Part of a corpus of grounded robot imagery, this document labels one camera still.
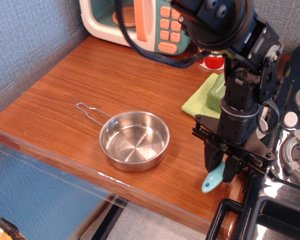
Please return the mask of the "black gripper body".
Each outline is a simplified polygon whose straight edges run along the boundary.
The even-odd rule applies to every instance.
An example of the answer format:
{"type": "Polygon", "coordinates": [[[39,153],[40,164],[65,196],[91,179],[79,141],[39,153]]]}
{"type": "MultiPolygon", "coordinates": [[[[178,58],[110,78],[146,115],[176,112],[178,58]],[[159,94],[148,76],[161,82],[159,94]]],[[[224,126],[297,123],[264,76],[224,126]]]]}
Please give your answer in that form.
{"type": "Polygon", "coordinates": [[[260,125],[263,107],[275,107],[269,90],[260,91],[258,85],[232,82],[225,88],[221,99],[219,119],[197,114],[193,135],[203,140],[213,139],[224,152],[224,156],[243,160],[244,168],[265,175],[274,160],[273,153],[258,139],[256,129],[260,125]]]}

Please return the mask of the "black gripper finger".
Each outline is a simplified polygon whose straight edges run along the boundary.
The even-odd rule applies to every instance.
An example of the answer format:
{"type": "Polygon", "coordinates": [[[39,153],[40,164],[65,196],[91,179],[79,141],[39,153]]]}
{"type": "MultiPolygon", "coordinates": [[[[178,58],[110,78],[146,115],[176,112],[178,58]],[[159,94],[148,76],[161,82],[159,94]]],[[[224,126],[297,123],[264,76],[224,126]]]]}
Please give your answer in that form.
{"type": "Polygon", "coordinates": [[[205,141],[204,147],[205,168],[210,173],[221,162],[224,157],[224,151],[220,143],[215,142],[212,138],[205,141]]]}
{"type": "Polygon", "coordinates": [[[225,183],[230,183],[234,179],[235,175],[242,170],[244,165],[245,163],[242,159],[236,156],[228,156],[225,160],[222,181],[225,183]]]}

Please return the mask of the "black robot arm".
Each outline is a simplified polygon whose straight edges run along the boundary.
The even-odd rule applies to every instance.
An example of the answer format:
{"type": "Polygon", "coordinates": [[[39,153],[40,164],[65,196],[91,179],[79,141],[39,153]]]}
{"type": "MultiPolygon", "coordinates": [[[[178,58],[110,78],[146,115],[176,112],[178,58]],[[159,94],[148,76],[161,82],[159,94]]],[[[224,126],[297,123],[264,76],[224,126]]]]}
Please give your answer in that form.
{"type": "Polygon", "coordinates": [[[181,27],[204,51],[225,59],[225,94],[220,117],[196,114],[193,134],[204,141],[205,168],[224,163],[222,180],[229,183],[243,168],[265,174],[274,154],[256,131],[264,106],[272,109],[268,134],[278,124],[274,102],[281,88],[278,64],[283,46],[269,23],[260,18],[251,0],[173,0],[181,27]]]}

